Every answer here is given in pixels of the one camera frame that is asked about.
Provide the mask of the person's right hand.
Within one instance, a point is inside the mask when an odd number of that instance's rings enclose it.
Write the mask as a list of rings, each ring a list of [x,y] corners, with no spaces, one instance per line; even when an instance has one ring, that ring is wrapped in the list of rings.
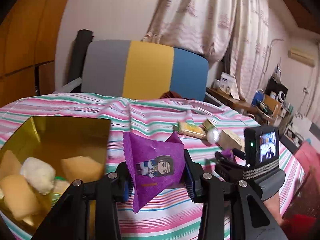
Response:
[[[268,200],[264,201],[264,205],[267,207],[271,215],[274,217],[274,219],[277,221],[277,223],[282,226],[284,220],[280,213],[280,198],[279,198],[279,192],[277,192],[275,195],[273,195]]]

